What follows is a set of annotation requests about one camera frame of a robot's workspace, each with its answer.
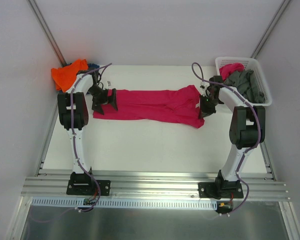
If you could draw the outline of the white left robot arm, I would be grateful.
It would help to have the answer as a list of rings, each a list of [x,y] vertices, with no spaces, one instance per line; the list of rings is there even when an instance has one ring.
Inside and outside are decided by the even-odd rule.
[[[110,105],[117,112],[117,90],[105,88],[101,82],[103,73],[109,65],[90,67],[76,74],[74,83],[66,92],[57,95],[59,122],[66,130],[71,142],[73,167],[70,180],[79,179],[77,187],[83,194],[90,194],[95,188],[92,175],[92,161],[87,154],[85,135],[89,123],[86,95],[92,96],[91,109],[105,114],[104,105]]]

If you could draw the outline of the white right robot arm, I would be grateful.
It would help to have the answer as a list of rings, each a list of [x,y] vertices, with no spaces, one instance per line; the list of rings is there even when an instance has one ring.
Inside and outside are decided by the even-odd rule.
[[[199,118],[215,114],[218,104],[226,105],[232,112],[229,128],[231,149],[213,188],[214,193],[223,198],[231,193],[231,185],[240,182],[248,156],[264,140],[266,113],[262,105],[253,106],[234,87],[225,85],[220,75],[214,75],[207,83],[205,95],[200,96]]]

